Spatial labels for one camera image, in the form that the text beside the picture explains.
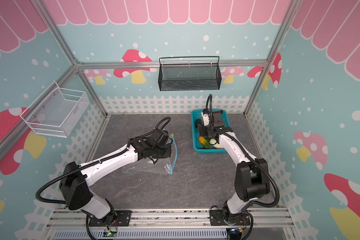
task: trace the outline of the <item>table surface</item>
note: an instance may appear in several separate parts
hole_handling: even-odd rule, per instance
[[[120,168],[91,186],[116,209],[222,207],[235,193],[236,166],[230,156],[193,149],[190,114],[111,115],[94,159],[125,145],[127,138],[150,132],[168,116],[172,120],[165,129],[173,132],[178,151],[173,174],[122,173]],[[239,141],[258,156],[244,115],[228,114],[228,118]],[[260,201],[272,202],[273,196],[267,194]]]

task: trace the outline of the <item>white picket fence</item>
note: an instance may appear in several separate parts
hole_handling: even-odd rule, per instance
[[[91,108],[87,109],[87,116],[84,116],[84,121],[80,122],[80,129],[75,129],[76,137],[71,137],[71,145],[67,145],[67,153],[62,154],[61,163],[55,164],[56,172],[49,175],[49,179],[55,179],[62,175],[67,163],[75,161],[77,164],[85,162],[90,146],[94,140],[94,136],[99,130],[100,124],[103,119],[99,108],[91,104]],[[53,184],[43,191],[42,197],[48,199],[62,199],[62,194],[57,184]],[[33,201],[35,209],[32,213],[24,215],[27,223],[23,229],[16,231],[14,234],[18,240],[24,239],[40,239],[44,228],[47,226],[53,211],[56,208],[61,208],[59,204],[49,204]]]
[[[226,96],[219,98],[215,96],[212,101],[212,108],[223,109],[227,111],[227,113],[242,113],[248,104],[249,98],[249,96],[245,98],[241,96],[238,98],[234,98],[233,96],[230,98]],[[149,98],[148,96],[145,98],[141,98],[140,96],[138,98],[126,98],[123,96],[121,99],[118,97],[114,97],[113,99],[110,97],[106,99],[100,97],[100,101],[108,113],[190,113],[192,110],[205,108],[206,98],[203,98],[203,96],[199,98],[195,96],[191,98],[187,96],[184,98],[180,98],[179,96],[176,98],[171,96],[168,98],[164,96],[161,98],[157,98],[156,96],[153,98]]]
[[[269,127],[266,127],[266,120],[263,120],[257,102],[251,106],[248,117],[254,140],[260,150],[259,154],[268,162],[269,174],[279,187],[279,204],[289,209],[300,238],[317,240],[318,230],[309,224],[310,213],[304,211],[301,206],[303,199],[295,192],[296,185],[290,181],[291,173],[285,170],[286,162],[281,160],[281,152],[276,150],[277,144],[272,141],[273,135],[269,135]]]

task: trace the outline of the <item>mounting plate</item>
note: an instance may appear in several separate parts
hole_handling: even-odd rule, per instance
[[[243,218],[246,221],[246,225],[248,225],[250,223],[249,215],[247,215],[245,213],[242,213],[242,214],[243,214]],[[228,224],[224,220],[224,214],[223,214],[222,210],[210,210],[209,216],[210,216],[211,226],[243,226],[244,225],[244,221],[242,219],[240,219],[235,224]]]
[[[118,227],[128,227],[129,226],[129,221],[131,220],[131,214],[132,211],[129,210],[116,210],[117,213],[117,226]],[[102,224],[101,222],[96,222],[93,219],[90,219],[89,221],[89,226],[90,227],[105,227],[104,224]]]

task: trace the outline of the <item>white wire basket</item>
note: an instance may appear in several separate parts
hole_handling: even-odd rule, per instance
[[[89,106],[89,99],[86,92],[54,84],[56,88],[31,109],[37,98],[20,117],[36,134],[68,137]]]

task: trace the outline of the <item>perforated metal panel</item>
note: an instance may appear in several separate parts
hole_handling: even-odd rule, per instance
[[[117,235],[103,237],[107,230],[91,230],[97,239],[226,239],[224,228],[161,228],[161,229],[119,229]],[[89,239],[85,229],[57,230],[52,240]]]

